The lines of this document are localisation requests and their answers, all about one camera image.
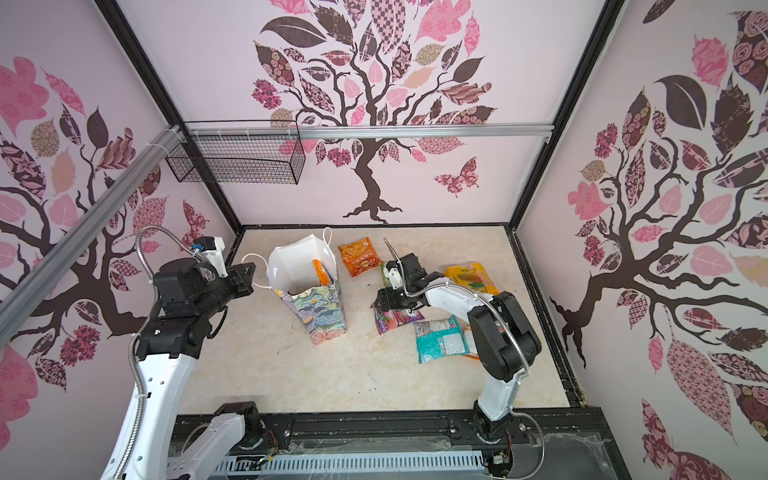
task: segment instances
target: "bag handle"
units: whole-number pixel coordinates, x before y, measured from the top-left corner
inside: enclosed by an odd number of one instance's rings
[[[264,261],[264,267],[265,267],[267,270],[270,268],[269,264],[266,262],[266,258],[262,257],[262,256],[261,256],[261,255],[259,255],[258,253],[246,253],[246,254],[245,254],[245,256],[243,256],[243,258],[241,258],[241,259],[240,259],[240,263],[244,262],[244,261],[245,261],[245,259],[246,259],[246,258],[248,258],[248,257],[250,257],[251,255],[253,255],[254,257],[259,257],[261,260],[263,260],[263,261]],[[269,289],[269,290],[274,290],[274,288],[272,288],[271,286],[264,286],[264,285],[259,285],[259,284],[258,284],[258,283],[256,283],[256,282],[251,282],[250,284],[251,284],[251,285],[253,285],[253,286],[258,286],[259,288],[267,288],[267,289]]]

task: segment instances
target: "pink wall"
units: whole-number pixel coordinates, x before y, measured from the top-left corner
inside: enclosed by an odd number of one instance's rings
[[[3,298],[165,122],[90,1],[16,2],[0,22]],[[179,185],[164,162],[143,182],[0,352],[3,476],[100,475],[133,385],[127,334],[150,309],[132,251],[149,223],[233,239],[202,185]],[[180,256],[160,234],[145,248],[154,269]]]
[[[633,478],[766,476],[767,42],[765,2],[631,2],[521,227]]]

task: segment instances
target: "butterfly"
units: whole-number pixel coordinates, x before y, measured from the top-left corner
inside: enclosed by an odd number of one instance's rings
[[[477,187],[478,176],[475,174],[477,170],[477,157],[470,158],[467,163],[462,167],[462,172],[456,175],[438,175],[435,177],[437,183],[448,187],[448,191],[456,195],[458,198],[458,192],[463,190],[463,184],[467,187]]]

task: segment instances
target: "cable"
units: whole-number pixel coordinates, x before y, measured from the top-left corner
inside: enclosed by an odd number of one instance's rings
[[[136,249],[136,254],[139,257],[139,261],[141,262],[141,266],[144,267],[144,271],[147,272],[147,275],[149,276],[149,280],[152,282],[154,279],[154,272],[152,271],[151,267],[149,266],[149,263],[147,263],[146,257],[144,257],[144,250],[141,247],[141,240],[144,237],[144,234],[148,232],[149,230],[158,230],[162,233],[165,233],[170,237],[171,240],[176,242],[179,247],[181,247],[182,250],[189,253],[192,257],[195,257],[198,259],[201,263],[209,263],[208,259],[200,252],[197,252],[195,250],[192,250],[189,248],[184,242],[178,239],[176,235],[174,235],[170,230],[166,229],[165,227],[160,227],[159,225],[147,225],[146,227],[143,227],[141,230],[136,233],[136,241],[134,243],[134,248]],[[150,320],[153,318],[153,316],[156,316],[160,312],[160,293],[157,291],[157,286],[154,285],[154,300],[152,302],[152,311],[149,315],[147,315],[147,319],[144,321],[144,324],[141,325],[141,328],[134,333],[134,335],[131,337],[129,348],[129,354],[128,354],[128,363],[131,366],[131,372],[134,375],[134,381],[136,382],[136,396],[137,396],[137,402],[136,402],[136,418],[134,419],[134,425],[131,428],[131,434],[128,436],[128,442],[125,446],[125,451],[123,452],[123,456],[120,459],[120,462],[118,463],[117,468],[114,471],[114,475],[112,478],[114,480],[121,480],[123,477],[123,472],[125,471],[125,467],[128,464],[128,460],[131,458],[131,454],[134,452],[134,447],[136,446],[136,438],[139,435],[139,430],[141,429],[141,422],[144,420],[144,408],[145,404],[147,402],[147,387],[144,384],[144,377],[141,375],[141,371],[139,370],[139,362],[136,360],[136,344],[138,343],[139,337],[141,337],[141,333],[144,331],[144,328],[147,326],[147,324],[150,322]]]

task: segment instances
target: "yellow snack package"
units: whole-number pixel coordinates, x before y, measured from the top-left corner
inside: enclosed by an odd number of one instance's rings
[[[458,285],[466,286],[476,292],[498,295],[496,285],[480,263],[450,266],[443,275]]]

